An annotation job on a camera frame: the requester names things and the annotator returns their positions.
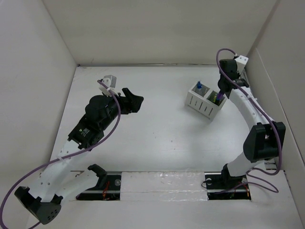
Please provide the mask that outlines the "white desk organizer box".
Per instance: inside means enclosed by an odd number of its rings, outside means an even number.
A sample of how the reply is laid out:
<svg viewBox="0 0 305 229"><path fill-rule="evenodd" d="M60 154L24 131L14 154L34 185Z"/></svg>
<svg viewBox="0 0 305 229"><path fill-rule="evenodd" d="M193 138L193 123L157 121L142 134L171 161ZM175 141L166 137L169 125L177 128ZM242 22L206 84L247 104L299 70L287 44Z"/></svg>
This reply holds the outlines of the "white desk organizer box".
<svg viewBox="0 0 305 229"><path fill-rule="evenodd" d="M214 104L208 100L208 97L211 93L218 93L213 89L205 86L205 95L201 97L197 93L195 93L196 84L193 85L187 92L185 105L189 106L190 108L198 111L205 117L207 117L210 121L214 120L218 112L222 109L223 105L225 104L227 98L224 96L220 101L220 104Z"/></svg>

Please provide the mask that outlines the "purple cap highlighter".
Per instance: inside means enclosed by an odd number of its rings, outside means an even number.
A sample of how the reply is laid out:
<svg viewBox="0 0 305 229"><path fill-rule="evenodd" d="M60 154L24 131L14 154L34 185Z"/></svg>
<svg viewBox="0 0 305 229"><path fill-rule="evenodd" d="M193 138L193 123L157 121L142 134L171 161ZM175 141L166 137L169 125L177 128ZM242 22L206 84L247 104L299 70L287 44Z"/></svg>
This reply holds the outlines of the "purple cap highlighter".
<svg viewBox="0 0 305 229"><path fill-rule="evenodd" d="M224 93L220 91L220 92L217 94L217 97L216 97L216 99L215 99L215 103L216 103L217 105L219 105L219 104L220 104L220 101L222 100L223 97L224 97Z"/></svg>

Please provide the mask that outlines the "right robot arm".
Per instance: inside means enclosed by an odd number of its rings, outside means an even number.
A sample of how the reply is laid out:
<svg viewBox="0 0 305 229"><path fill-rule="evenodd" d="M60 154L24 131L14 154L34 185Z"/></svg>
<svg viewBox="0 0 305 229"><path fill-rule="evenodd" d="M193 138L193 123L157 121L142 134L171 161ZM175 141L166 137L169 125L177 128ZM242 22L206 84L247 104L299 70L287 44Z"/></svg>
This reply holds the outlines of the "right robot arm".
<svg viewBox="0 0 305 229"><path fill-rule="evenodd" d="M238 108L249 128L242 153L225 164L221 171L219 181L226 188L241 181L246 172L264 160L280 158L285 138L284 123L276 122L266 114L254 98L247 81L241 78L246 62L247 58L242 56L218 62L220 93L225 94Z"/></svg>

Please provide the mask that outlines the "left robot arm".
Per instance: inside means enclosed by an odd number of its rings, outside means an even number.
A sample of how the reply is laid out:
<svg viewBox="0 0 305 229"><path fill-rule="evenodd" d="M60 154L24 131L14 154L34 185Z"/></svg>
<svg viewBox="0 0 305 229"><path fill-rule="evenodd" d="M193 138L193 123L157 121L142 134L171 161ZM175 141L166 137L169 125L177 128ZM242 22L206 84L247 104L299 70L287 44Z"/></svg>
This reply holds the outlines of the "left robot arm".
<svg viewBox="0 0 305 229"><path fill-rule="evenodd" d="M119 121L121 115L140 110L144 98L132 94L128 88L123 88L122 92L120 95L108 90L108 95L92 97L57 157L43 166L38 179L15 190L15 197L39 223L46 225L53 221L64 201L89 188L101 189L106 185L107 172L97 164L90 165L74 180L63 182L92 149L107 139L104 131L113 120Z"/></svg>

